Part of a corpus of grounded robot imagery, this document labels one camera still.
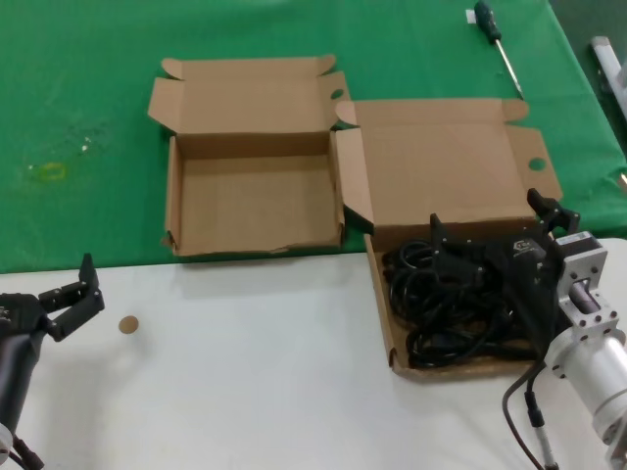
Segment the empty cardboard box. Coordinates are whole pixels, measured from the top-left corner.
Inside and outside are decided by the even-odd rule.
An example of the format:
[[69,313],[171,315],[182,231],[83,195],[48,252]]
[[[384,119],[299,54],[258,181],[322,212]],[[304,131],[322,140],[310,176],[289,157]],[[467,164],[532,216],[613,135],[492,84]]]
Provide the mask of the empty cardboard box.
[[167,241],[179,256],[339,246],[332,56],[165,59],[148,114],[169,142]]
[[476,358],[464,366],[410,369],[409,330],[390,309],[381,258],[410,238],[428,239],[433,212],[461,240],[532,226],[527,189],[556,199],[561,192],[540,132],[509,124],[527,112],[522,101],[497,99],[337,106],[341,120],[359,127],[336,136],[342,195],[344,204],[373,227],[366,247],[387,358],[397,373],[441,378],[520,367],[519,362]]

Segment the screwdriver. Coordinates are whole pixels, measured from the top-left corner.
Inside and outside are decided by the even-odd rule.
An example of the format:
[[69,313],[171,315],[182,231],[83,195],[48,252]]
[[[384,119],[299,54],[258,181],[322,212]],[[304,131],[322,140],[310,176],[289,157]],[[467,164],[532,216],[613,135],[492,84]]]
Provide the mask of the screwdriver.
[[474,16],[477,21],[477,25],[479,29],[483,31],[483,33],[490,41],[490,44],[496,44],[499,48],[499,52],[501,52],[501,57],[503,57],[504,62],[506,63],[507,70],[509,71],[509,75],[511,75],[511,79],[513,80],[513,84],[518,90],[518,94],[521,99],[525,99],[522,96],[522,88],[520,87],[520,83],[518,83],[518,78],[516,78],[516,74],[513,72],[513,68],[507,59],[506,51],[503,49],[501,45],[501,38],[503,35],[499,31],[497,24],[494,20],[494,12],[490,8],[490,6],[482,0],[479,0],[477,4],[474,6]]

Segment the screwdriver handle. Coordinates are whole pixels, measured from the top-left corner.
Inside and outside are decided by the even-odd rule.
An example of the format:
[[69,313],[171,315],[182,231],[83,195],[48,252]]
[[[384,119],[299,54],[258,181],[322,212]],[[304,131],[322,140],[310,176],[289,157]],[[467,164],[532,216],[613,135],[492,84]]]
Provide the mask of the screwdriver handle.
[[490,41],[490,44],[501,40],[502,35],[494,21],[494,12],[490,8],[490,5],[479,0],[474,6],[474,17],[477,21],[477,25],[486,35],[488,41]]

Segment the screwdriver shaft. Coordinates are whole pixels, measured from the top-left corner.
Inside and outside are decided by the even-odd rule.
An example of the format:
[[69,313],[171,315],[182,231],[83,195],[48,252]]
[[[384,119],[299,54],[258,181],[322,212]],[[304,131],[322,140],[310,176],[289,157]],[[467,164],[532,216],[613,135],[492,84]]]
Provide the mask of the screwdriver shaft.
[[501,57],[503,57],[503,61],[506,63],[507,70],[509,71],[509,75],[511,76],[511,79],[513,80],[513,84],[516,87],[516,90],[518,90],[520,99],[524,100],[525,98],[524,96],[522,96],[522,87],[520,86],[520,83],[518,83],[518,78],[516,78],[516,74],[513,71],[513,67],[509,63],[509,59],[507,58],[506,51],[503,49],[503,46],[501,45],[501,41],[497,39],[495,43],[497,44],[497,47],[499,48],[499,52],[501,53]]

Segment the box handle hole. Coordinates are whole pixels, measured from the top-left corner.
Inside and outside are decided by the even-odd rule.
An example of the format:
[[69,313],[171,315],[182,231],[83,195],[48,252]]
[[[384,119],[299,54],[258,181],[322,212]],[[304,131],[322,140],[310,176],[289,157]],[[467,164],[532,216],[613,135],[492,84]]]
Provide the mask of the box handle hole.
[[547,167],[547,161],[545,159],[531,159],[529,161],[529,169],[534,171],[542,171]]

